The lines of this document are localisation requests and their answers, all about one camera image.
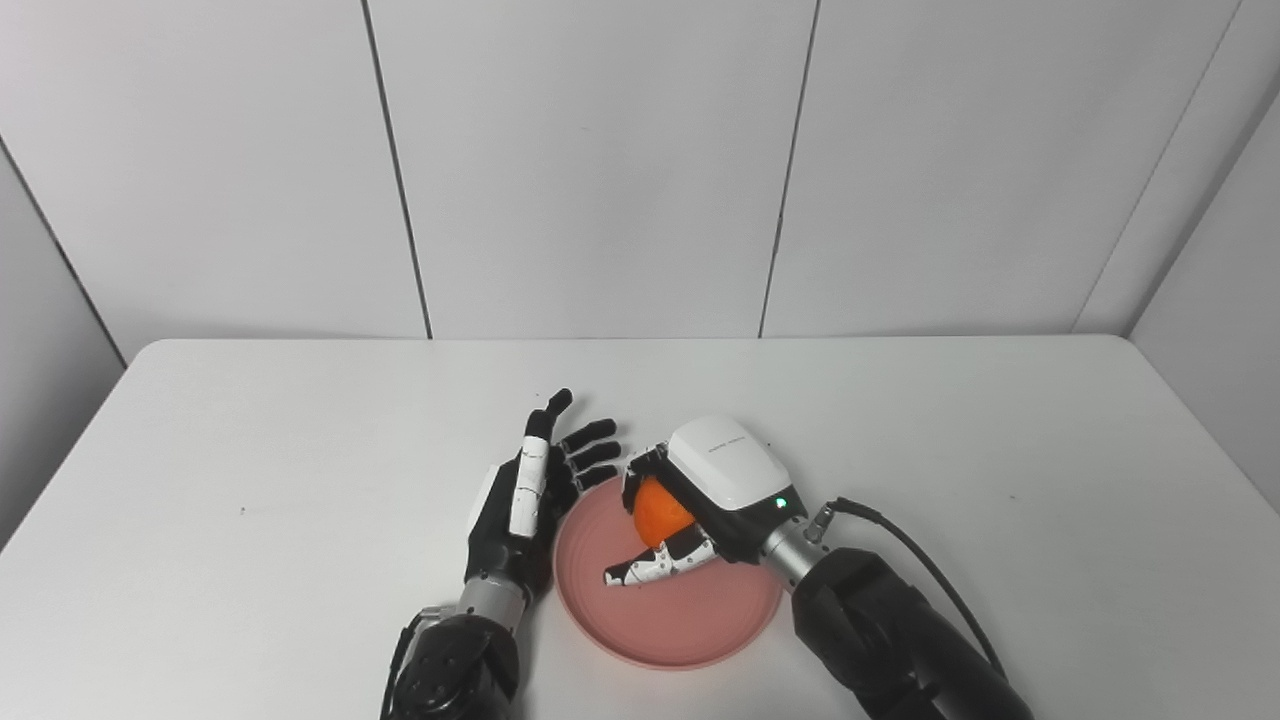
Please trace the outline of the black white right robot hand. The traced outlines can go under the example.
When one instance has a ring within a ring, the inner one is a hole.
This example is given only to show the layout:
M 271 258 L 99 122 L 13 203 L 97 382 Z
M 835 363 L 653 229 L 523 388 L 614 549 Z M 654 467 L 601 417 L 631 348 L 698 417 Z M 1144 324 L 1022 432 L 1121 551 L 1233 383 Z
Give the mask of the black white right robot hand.
M 635 559 L 607 568 L 607 585 L 659 582 L 722 559 L 760 564 L 794 591 L 824 555 L 804 536 L 808 512 L 788 471 L 730 416 L 691 420 L 628 460 L 622 503 L 634 520 L 641 516 L 641 491 L 654 487 L 691 519 Z

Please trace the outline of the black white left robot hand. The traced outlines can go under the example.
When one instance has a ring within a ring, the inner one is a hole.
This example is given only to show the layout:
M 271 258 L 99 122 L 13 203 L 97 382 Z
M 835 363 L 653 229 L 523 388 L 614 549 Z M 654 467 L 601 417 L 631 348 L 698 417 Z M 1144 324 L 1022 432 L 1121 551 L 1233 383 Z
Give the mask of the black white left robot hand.
M 618 475 L 618 424 L 596 419 L 556 437 L 573 402 L 563 388 L 527 416 L 515 457 L 489 482 L 467 538 L 465 579 L 513 583 L 527 602 L 550 584 L 552 548 L 562 520 L 588 491 Z

